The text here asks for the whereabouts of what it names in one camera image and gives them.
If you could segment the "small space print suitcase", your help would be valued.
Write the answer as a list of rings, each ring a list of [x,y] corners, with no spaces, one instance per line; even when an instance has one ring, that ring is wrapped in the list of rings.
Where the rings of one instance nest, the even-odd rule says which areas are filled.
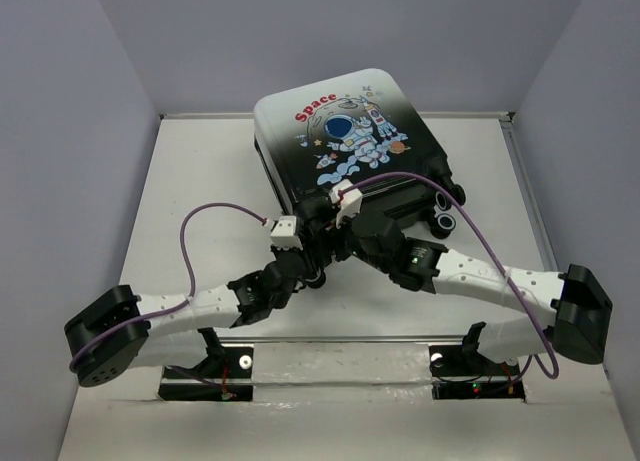
[[[466,195],[447,154],[390,74],[364,69],[260,99],[254,147],[285,215],[300,221],[306,283],[326,281],[337,246],[326,197],[337,184],[378,176],[362,188],[362,208],[438,239],[456,227],[451,203]]]

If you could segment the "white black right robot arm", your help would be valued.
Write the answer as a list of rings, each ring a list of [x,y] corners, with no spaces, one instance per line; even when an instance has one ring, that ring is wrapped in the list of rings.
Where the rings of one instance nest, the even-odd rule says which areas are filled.
[[[499,269],[442,244],[407,237],[379,212],[344,218],[339,230],[350,255],[405,290],[471,298],[520,312],[508,322],[479,321],[469,328],[460,360],[470,372],[547,350],[586,365],[604,360],[613,303],[586,267]]]

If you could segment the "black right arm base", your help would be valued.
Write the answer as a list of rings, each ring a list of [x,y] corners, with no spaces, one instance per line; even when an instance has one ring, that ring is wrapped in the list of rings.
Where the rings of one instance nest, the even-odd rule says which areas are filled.
[[[518,364],[497,364],[478,352],[484,322],[475,323],[457,344],[429,348],[432,397],[446,400],[526,399]]]

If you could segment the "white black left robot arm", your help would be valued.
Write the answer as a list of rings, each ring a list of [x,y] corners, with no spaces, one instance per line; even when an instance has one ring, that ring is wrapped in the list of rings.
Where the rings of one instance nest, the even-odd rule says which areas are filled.
[[[216,288],[182,295],[139,295],[115,286],[64,326],[69,369],[82,387],[109,382],[133,367],[143,347],[186,332],[234,329],[267,319],[292,295],[322,286],[331,259],[315,250],[271,248],[261,270]]]

